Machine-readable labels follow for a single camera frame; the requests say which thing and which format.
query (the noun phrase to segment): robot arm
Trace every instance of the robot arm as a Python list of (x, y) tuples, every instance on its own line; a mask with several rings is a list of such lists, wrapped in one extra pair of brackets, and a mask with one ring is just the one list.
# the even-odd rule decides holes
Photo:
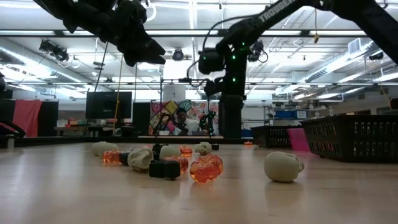
[[(61, 19), (74, 33), (81, 27), (103, 42), (117, 46), (126, 63), (164, 64), (165, 50), (145, 32), (146, 10), (138, 0), (34, 0), (48, 13)], [(115, 11), (112, 7), (118, 2)]]
[(264, 31), (302, 6), (331, 11), (343, 19), (355, 22), (395, 63), (398, 63), (398, 22), (375, 0), (279, 0), (261, 13), (232, 25), (215, 49), (205, 49), (201, 52), (199, 70), (202, 73), (220, 71), (224, 66), (226, 70), (222, 82), (216, 80), (206, 84), (206, 94), (222, 92), (222, 95), (244, 97), (248, 48)]

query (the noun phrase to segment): pink box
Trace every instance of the pink box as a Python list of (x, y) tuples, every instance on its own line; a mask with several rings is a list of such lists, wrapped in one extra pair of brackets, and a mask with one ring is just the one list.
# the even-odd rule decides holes
[(289, 128), (287, 132), (289, 133), (290, 143), (292, 144), (293, 150), (310, 151), (310, 146), (308, 145), (307, 137), (303, 128)]

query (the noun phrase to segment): wooden floor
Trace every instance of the wooden floor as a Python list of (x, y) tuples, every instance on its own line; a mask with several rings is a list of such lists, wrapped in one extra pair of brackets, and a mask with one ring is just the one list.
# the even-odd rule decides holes
[(398, 223), (393, 164), (345, 164), (300, 152), (305, 170), (295, 183), (278, 184), (263, 171), (270, 151), (223, 145), (216, 154), (224, 173), (203, 185), (187, 174), (168, 181), (104, 167), (90, 147), (0, 153), (0, 223)]

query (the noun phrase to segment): colorful poster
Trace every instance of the colorful poster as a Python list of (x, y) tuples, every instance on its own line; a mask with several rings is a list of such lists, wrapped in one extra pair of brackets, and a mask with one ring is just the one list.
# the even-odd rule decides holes
[[(174, 116), (175, 119), (177, 119), (177, 115), (175, 112), (177, 111), (178, 108), (184, 108), (187, 111), (187, 116), (189, 119), (195, 119), (199, 121), (202, 116), (207, 114), (208, 108), (207, 108), (207, 103), (208, 102), (195, 102), (191, 100), (184, 100), (181, 102), (176, 102), (176, 101), (167, 101), (167, 102), (162, 102), (162, 104), (158, 102), (152, 102), (150, 104), (150, 121), (149, 121), (149, 134), (154, 134), (154, 128), (158, 125), (159, 123), (159, 118), (162, 113), (167, 113), (171, 114)], [(218, 103), (217, 102), (210, 102), (209, 106), (210, 111), (214, 111), (216, 113), (216, 116), (213, 119), (213, 129), (214, 129), (214, 134), (218, 134)], [(174, 131), (174, 125), (170, 121), (168, 124), (165, 122), (167, 121), (167, 118), (164, 118), (162, 121), (163, 126), (166, 126), (165, 131), (170, 131), (172, 133)]]

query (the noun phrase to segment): ceiling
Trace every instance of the ceiling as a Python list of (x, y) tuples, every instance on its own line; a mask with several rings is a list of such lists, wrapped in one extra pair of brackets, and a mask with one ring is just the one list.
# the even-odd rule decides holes
[[(250, 15), (261, 12), (265, 5), (272, 4), (272, 0), (166, 0), (166, 1), (151, 1), (152, 7), (156, 8), (156, 15), (153, 20), (144, 24), (146, 29), (167, 30), (167, 29), (209, 29), (214, 23), (235, 16)], [(398, 19), (398, 0), (386, 1), (390, 6), (386, 11), (395, 19)], [(148, 8), (147, 15), (151, 17), (153, 13), (152, 8)], [(33, 1), (29, 0), (0, 0), (0, 30), (65, 30), (62, 22), (43, 9), (37, 7)], [(227, 29), (233, 22), (226, 22), (222, 24), (220, 29)], [(359, 30), (358, 26), (353, 22), (340, 19), (331, 12), (317, 11), (311, 7), (303, 7), (293, 13), (291, 16), (286, 17), (271, 29), (284, 29), (284, 30), (314, 30), (315, 23), (319, 30)], [(43, 54), (39, 50), (42, 40), (49, 40), (51, 43), (59, 45), (68, 50), (70, 54), (70, 61), (67, 63), (57, 63), (57, 61), (49, 56)], [(154, 37), (154, 39), (168, 52), (172, 53), (176, 48), (182, 49), (185, 55), (189, 55), (189, 61), (192, 61), (192, 55), (198, 58), (198, 49), (202, 48), (202, 37)], [(294, 95), (300, 94), (313, 94), (312, 97), (322, 95), (333, 88), (322, 86), (296, 86), (288, 90), (281, 89), (289, 85), (281, 85), (283, 82), (300, 82), (305, 77), (311, 75), (312, 71), (316, 68), (321, 68), (323, 65), (330, 63), (336, 57), (344, 54), (348, 49), (348, 44), (354, 41), (355, 37), (320, 37), (317, 44), (314, 44), (314, 39), (311, 37), (304, 38), (288, 38), (288, 37), (262, 37), (265, 51), (268, 53), (269, 59), (266, 63), (248, 63), (247, 82), (276, 82), (278, 85), (248, 85), (248, 92), (261, 94), (270, 94), (269, 90), (275, 90), (276, 93), (293, 93)], [(105, 43), (97, 41), (94, 37), (1, 37), (0, 47), (12, 49), (15, 54), (22, 57), (27, 57), (33, 61), (42, 61), (41, 64), (46, 66), (49, 70), (59, 71), (69, 75), (81, 82), (95, 82), (98, 73), (94, 68), (93, 62), (101, 62), (104, 55)], [(211, 37), (207, 40), (207, 47), (214, 47), (219, 37)], [(362, 39), (362, 42), (369, 42), (370, 40)], [(365, 52), (373, 54), (376, 50)], [(347, 64), (334, 67), (324, 77), (318, 77), (312, 82), (315, 83), (332, 83), (339, 82), (341, 79), (350, 77), (357, 73), (364, 72), (362, 76), (355, 79), (350, 79), (351, 82), (366, 82), (364, 80), (371, 80), (369, 78), (370, 72), (373, 78), (379, 76), (379, 69), (391, 69), (394, 72), (394, 63), (385, 56), (382, 60), (370, 61), (366, 60), (367, 57), (354, 58)], [(145, 82), (156, 83), (159, 82), (163, 69), (156, 67), (145, 68), (142, 66), (140, 69), (129, 67), (124, 62), (121, 66), (122, 55), (118, 52), (117, 48), (109, 44), (106, 56), (104, 58), (104, 70), (101, 74), (101, 82), (107, 78), (112, 78), (113, 81), (119, 80), (121, 74), (122, 82)], [(184, 70), (186, 65), (175, 70)], [(222, 76), (223, 73), (212, 73), (210, 78)], [(20, 82), (23, 78), (12, 79), (14, 82)], [(45, 80), (35, 80), (35, 82), (44, 82)], [(36, 89), (38, 85), (29, 85)], [(110, 91), (117, 89), (117, 85), (107, 86), (100, 88), (99, 91)], [(122, 85), (121, 88), (131, 89), (133, 86)], [(138, 89), (157, 91), (160, 85), (137, 85)], [(353, 86), (347, 86), (346, 91), (352, 90)]]

